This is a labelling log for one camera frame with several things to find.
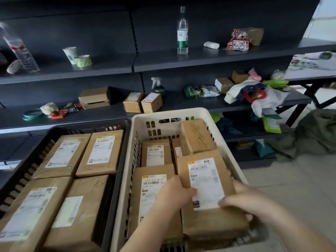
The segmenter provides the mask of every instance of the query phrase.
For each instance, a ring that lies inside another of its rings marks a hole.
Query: black plastic crate
[[[111,237],[119,200],[128,138],[131,130],[131,121],[127,118],[56,126],[48,130],[40,143],[31,150],[31,152],[21,161],[15,170],[6,171],[10,177],[8,177],[8,180],[0,190],[0,218],[4,215],[6,209],[11,205],[12,201],[17,197],[22,188],[29,182],[30,177],[40,166],[44,157],[48,154],[50,149],[54,146],[55,142],[61,137],[61,135],[104,132],[108,130],[112,131],[116,130],[116,128],[123,129],[124,135],[119,154],[119,163],[115,176],[110,209],[108,211],[108,217],[104,231],[103,243],[101,246],[102,252],[108,252],[111,245]]]

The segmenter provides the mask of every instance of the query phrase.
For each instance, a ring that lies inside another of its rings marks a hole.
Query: spray bottle
[[[152,80],[153,80],[152,89],[154,89],[155,93],[161,94],[161,96],[163,97],[165,95],[166,90],[161,85],[161,78],[159,78],[159,77],[153,77]]]

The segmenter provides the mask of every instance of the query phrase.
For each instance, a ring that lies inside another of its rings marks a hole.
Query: packing tape
[[[76,56],[75,62],[78,67],[86,67],[93,64],[90,55]]]

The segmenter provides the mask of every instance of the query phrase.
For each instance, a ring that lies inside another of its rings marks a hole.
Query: gray floor
[[[336,96],[336,90],[321,89],[320,102]],[[309,105],[300,118],[314,108]],[[293,109],[282,114],[284,121]],[[301,220],[336,242],[336,155],[302,155],[290,163],[274,162],[270,167],[243,170],[251,186],[266,193]],[[276,234],[263,243],[229,248],[225,251],[287,251]]]

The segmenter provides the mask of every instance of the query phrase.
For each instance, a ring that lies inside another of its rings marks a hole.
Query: hand
[[[157,195],[155,204],[165,211],[171,209],[174,214],[196,194],[197,189],[193,187],[183,188],[179,176],[175,175],[163,185]]]
[[[220,207],[234,206],[247,213],[257,216],[261,221],[271,221],[272,215],[276,215],[282,207],[257,189],[244,185],[239,181],[233,181],[236,195],[225,196],[218,202]]]

